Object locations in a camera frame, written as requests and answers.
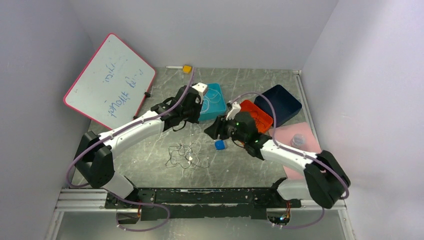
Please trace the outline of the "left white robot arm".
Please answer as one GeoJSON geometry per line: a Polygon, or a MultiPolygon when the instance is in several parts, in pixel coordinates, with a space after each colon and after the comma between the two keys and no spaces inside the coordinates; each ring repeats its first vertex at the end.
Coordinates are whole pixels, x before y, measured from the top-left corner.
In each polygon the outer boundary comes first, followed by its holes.
{"type": "Polygon", "coordinates": [[[126,208],[134,207],[139,190],[126,177],[117,173],[114,159],[136,143],[177,126],[199,122],[204,95],[208,86],[197,83],[183,86],[175,97],[160,102],[141,117],[116,129],[95,134],[85,133],[75,155],[76,169],[94,189],[105,189],[118,196],[126,208]]]}

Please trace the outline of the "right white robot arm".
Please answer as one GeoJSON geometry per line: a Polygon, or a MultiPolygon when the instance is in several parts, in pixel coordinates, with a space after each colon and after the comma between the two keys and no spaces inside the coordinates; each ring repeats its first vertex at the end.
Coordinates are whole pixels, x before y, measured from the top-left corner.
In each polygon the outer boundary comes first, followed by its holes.
{"type": "Polygon", "coordinates": [[[301,151],[284,145],[260,133],[248,112],[239,112],[231,119],[220,115],[204,133],[214,140],[241,142],[250,156],[281,164],[303,176],[302,179],[283,180],[277,185],[269,197],[275,207],[296,199],[313,200],[322,208],[331,209],[338,200],[349,196],[351,181],[331,152],[301,151]]]}

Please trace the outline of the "teal plastic box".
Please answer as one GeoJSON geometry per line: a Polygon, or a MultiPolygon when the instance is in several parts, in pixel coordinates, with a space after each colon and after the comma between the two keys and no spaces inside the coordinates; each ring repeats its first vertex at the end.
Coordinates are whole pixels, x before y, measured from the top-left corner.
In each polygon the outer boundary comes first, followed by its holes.
{"type": "Polygon", "coordinates": [[[218,83],[209,83],[208,91],[203,97],[203,105],[200,111],[199,122],[214,120],[217,116],[227,111],[226,101],[218,83]]]}

